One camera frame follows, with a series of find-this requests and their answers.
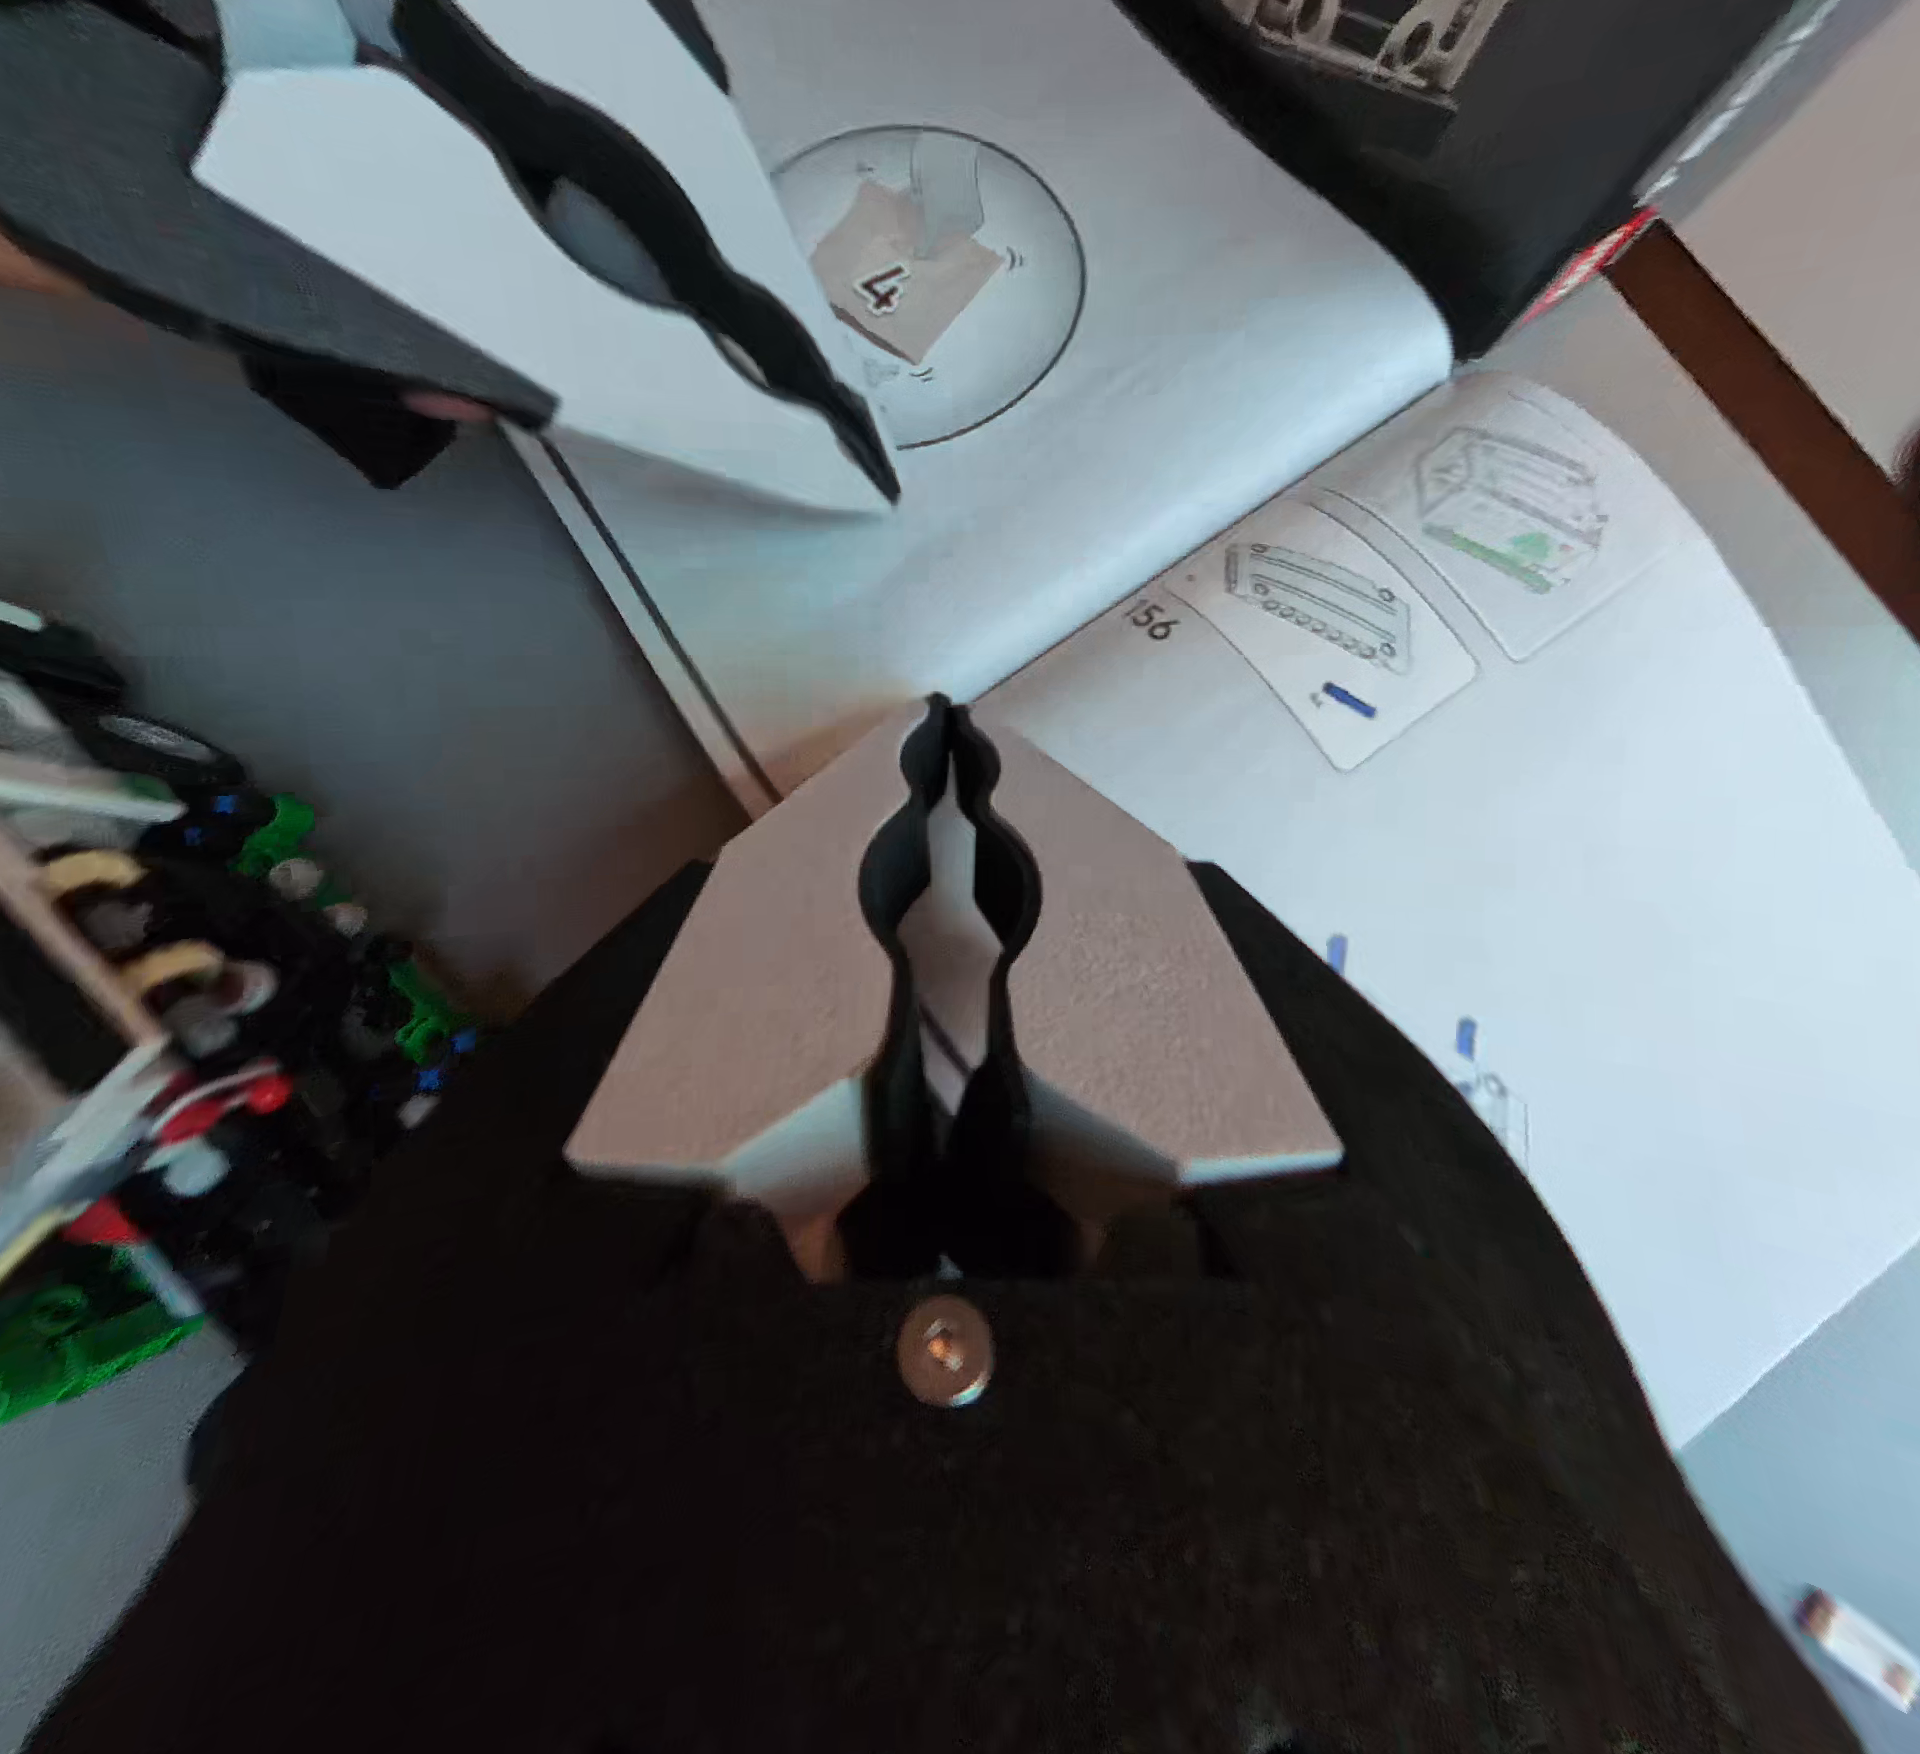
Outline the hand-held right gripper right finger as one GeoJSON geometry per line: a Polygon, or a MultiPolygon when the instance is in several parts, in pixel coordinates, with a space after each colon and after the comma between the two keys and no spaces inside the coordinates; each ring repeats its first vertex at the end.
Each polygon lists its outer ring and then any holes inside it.
{"type": "Polygon", "coordinates": [[[945,1029],[971,1065],[945,1141],[947,1255],[1061,1276],[1138,1213],[1342,1164],[1188,857],[967,708],[947,743],[977,916],[945,949],[945,1029]]]}

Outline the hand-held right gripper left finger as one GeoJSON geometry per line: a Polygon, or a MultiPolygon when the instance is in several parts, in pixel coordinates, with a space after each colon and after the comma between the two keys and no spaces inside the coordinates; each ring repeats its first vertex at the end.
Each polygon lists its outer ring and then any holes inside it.
{"type": "Polygon", "coordinates": [[[764,1210],[806,1278],[931,1151],[900,924],[931,879],[951,703],[906,701],[712,863],[564,1145],[598,1180],[764,1210]]]}

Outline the lego instruction booklet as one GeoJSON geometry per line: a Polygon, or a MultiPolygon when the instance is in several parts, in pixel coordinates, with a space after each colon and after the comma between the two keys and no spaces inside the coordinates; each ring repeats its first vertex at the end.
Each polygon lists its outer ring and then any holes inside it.
{"type": "Polygon", "coordinates": [[[900,506],[512,440],[750,815],[940,689],[1209,861],[1511,1132],[1674,1446],[1915,1245],[1915,870],[1626,394],[1466,374],[1112,0],[701,0],[808,256],[1041,184],[900,506]]]}

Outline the black green lego truck chassis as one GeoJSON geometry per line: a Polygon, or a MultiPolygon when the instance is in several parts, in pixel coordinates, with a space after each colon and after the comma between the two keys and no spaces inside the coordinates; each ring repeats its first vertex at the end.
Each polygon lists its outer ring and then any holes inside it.
{"type": "Polygon", "coordinates": [[[2,1417],[215,1328],[246,1357],[478,1023],[316,818],[2,608],[2,1417]]]}

